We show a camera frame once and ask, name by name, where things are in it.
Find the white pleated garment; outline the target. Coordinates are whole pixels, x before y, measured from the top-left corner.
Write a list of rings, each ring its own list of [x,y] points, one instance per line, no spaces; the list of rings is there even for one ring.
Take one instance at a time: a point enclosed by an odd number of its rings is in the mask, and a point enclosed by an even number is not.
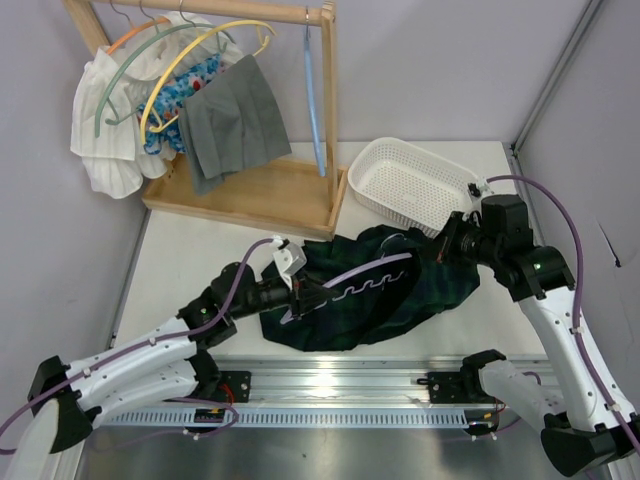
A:
[[[138,191],[145,179],[166,173],[166,163],[176,150],[166,140],[156,154],[148,154],[140,142],[139,120],[131,113],[144,106],[157,80],[174,58],[195,38],[214,25],[193,13],[176,11],[163,15],[167,20],[150,26],[110,53],[98,48],[94,59],[84,67],[76,89],[71,125],[70,150],[78,155],[91,188],[114,199]],[[100,133],[95,133],[95,118],[100,100],[126,60],[146,41],[158,33],[178,26],[174,31],[145,48],[127,67],[109,95],[100,119]]]

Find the green plaid skirt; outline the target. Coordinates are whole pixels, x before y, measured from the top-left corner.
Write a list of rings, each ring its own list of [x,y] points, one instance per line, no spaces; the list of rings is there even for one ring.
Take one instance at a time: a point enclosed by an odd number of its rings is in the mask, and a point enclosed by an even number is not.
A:
[[[335,295],[298,320],[284,308],[261,314],[263,337],[303,352],[348,351],[404,335],[459,307],[479,288],[478,269],[423,258],[430,242],[416,228],[388,225],[354,239],[305,241],[307,273]]]

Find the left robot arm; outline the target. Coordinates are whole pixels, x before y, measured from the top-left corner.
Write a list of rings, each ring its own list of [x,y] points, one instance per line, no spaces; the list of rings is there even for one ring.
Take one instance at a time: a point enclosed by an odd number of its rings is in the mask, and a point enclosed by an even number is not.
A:
[[[59,356],[44,360],[28,400],[34,414],[51,400],[58,405],[50,453],[79,444],[128,410],[174,398],[211,398],[221,374],[208,351],[236,333],[237,320],[280,308],[299,318],[335,293],[306,271],[288,280],[257,280],[250,266],[232,263],[174,317],[141,338],[70,363]]]

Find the white plastic basket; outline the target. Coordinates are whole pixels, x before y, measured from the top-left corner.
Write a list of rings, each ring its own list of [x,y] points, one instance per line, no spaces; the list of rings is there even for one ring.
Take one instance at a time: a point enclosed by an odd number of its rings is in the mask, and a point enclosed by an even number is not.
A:
[[[348,170],[365,207],[434,238],[454,211],[471,210],[469,186],[479,177],[440,155],[393,137],[370,142]]]

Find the blue floral garment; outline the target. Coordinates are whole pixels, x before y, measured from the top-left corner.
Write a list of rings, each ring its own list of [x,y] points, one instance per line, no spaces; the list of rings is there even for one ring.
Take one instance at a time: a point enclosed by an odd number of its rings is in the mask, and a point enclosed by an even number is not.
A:
[[[210,83],[223,69],[221,55],[216,53],[170,79],[160,89],[146,123],[143,148],[148,155],[159,155],[166,146],[179,153],[185,152],[178,121],[159,132],[154,132],[151,128],[164,125],[178,116],[184,101]]]

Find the aluminium mounting rail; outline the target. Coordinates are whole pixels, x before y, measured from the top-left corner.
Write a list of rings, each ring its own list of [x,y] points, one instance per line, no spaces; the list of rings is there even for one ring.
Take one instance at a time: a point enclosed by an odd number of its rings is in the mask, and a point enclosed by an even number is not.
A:
[[[215,354],[222,370],[248,371],[248,404],[264,408],[427,408],[417,380],[457,371],[461,355],[431,357],[239,356]]]

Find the grey skirt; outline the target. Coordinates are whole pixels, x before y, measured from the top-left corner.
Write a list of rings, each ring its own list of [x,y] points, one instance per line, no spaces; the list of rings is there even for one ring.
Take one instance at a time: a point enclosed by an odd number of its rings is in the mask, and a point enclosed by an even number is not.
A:
[[[252,55],[188,97],[178,123],[198,196],[230,176],[292,153],[277,101]]]

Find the yellow plastic hanger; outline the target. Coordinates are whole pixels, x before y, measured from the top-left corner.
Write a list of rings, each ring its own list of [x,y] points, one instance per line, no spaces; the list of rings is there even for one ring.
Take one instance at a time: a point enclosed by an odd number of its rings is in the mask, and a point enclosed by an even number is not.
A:
[[[240,27],[253,27],[256,30],[259,47],[254,51],[255,55],[259,55],[264,51],[269,46],[272,37],[276,35],[276,30],[270,24],[264,21],[248,19],[233,20],[221,25],[213,25],[212,29],[185,29],[193,31],[194,33],[187,36],[189,40],[187,44],[178,47],[177,56],[160,74],[148,99],[143,103],[143,108],[139,111],[139,133],[142,146],[145,142],[147,118],[160,89],[170,79],[184,73],[189,68],[203,62],[216,53],[221,55],[221,60],[224,62],[224,65],[228,64],[231,60],[238,61],[241,58],[241,51],[235,42],[229,38],[228,33]],[[178,120],[179,115],[164,125],[152,127],[151,130],[154,132],[162,131],[168,125]]]

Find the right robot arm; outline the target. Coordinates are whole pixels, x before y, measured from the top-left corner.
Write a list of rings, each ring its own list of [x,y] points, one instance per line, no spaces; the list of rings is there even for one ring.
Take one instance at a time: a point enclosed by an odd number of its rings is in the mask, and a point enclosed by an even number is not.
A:
[[[537,246],[525,202],[485,197],[480,219],[450,214],[435,237],[434,259],[489,268],[537,334],[561,394],[553,395],[496,350],[464,359],[472,392],[494,397],[539,433],[554,468],[566,477],[639,450],[639,413],[618,386],[582,315],[581,288],[563,255]]]

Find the green plastic hanger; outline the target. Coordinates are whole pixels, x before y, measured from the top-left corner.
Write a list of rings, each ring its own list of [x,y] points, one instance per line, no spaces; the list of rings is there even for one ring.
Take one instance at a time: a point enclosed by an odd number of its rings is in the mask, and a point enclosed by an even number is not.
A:
[[[125,75],[128,68],[131,64],[150,46],[152,46],[155,42],[165,38],[166,36],[178,32],[181,30],[185,30],[188,28],[209,28],[212,29],[213,25],[204,24],[204,23],[195,23],[191,20],[187,20],[183,13],[180,13],[182,19],[185,21],[185,24],[167,27],[166,29],[161,29],[160,26],[165,23],[169,23],[169,20],[165,16],[152,17],[149,16],[149,21],[138,26],[134,27],[129,33],[125,36],[121,37],[118,41],[118,45],[112,45],[111,49],[116,51],[119,48],[121,43],[126,43],[130,38],[135,37],[138,33],[153,27],[155,29],[155,34],[142,43],[136,50],[134,50],[127,59],[120,65],[116,73],[113,75],[111,80],[109,81],[106,90],[102,94],[102,97],[99,100],[98,106],[96,108],[96,112],[94,115],[94,137],[99,138],[101,136],[102,125],[109,126],[119,126],[129,118],[133,117],[136,114],[136,109],[131,110],[126,115],[121,115],[118,109],[114,106],[112,102],[111,95],[116,88],[117,84],[121,80],[121,78]]]

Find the light blue plastic hanger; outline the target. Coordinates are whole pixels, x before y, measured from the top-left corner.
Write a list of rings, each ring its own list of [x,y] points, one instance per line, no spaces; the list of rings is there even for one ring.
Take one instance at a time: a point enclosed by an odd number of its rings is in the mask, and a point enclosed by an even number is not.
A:
[[[304,73],[305,73],[305,89],[308,106],[311,140],[314,152],[315,163],[320,177],[326,176],[326,166],[323,157],[320,134],[319,120],[317,113],[317,105],[314,92],[314,75],[313,75],[313,59],[311,53],[311,32],[310,32],[310,11],[305,8],[305,27],[303,35],[303,54],[304,54]]]

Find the wooden clothes rack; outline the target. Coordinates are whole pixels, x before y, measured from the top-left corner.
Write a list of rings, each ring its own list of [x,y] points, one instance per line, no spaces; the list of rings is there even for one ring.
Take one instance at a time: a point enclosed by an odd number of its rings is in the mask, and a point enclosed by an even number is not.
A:
[[[233,175],[213,192],[198,197],[183,157],[144,188],[150,210],[328,240],[335,233],[346,191],[346,171],[337,159],[336,6],[319,8],[250,1],[189,1],[189,12],[229,17],[239,26],[258,21],[307,25],[321,30],[323,114],[327,175],[310,163],[280,157]]]

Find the orange plastic hanger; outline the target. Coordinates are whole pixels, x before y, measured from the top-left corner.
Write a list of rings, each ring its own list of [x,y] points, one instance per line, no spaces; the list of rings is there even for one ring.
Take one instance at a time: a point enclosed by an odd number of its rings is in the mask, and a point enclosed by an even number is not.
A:
[[[158,29],[158,27],[160,25],[169,23],[169,20],[165,16],[154,16],[154,15],[151,15],[150,13],[148,13],[145,10],[142,1],[138,1],[136,3],[136,6],[137,6],[138,10],[140,11],[140,13],[147,19],[146,22],[141,23],[141,24],[136,24],[126,12],[122,11],[119,7],[117,7],[115,1],[110,1],[109,2],[109,6],[111,7],[111,9],[115,13],[117,13],[120,16],[123,16],[128,21],[129,26],[130,26],[130,30],[127,33],[125,33],[124,35],[122,35],[120,38],[118,38],[116,41],[114,41],[106,49],[106,53],[108,55],[112,55],[119,48],[125,46],[130,40],[135,38],[140,33],[148,30],[149,28]]]

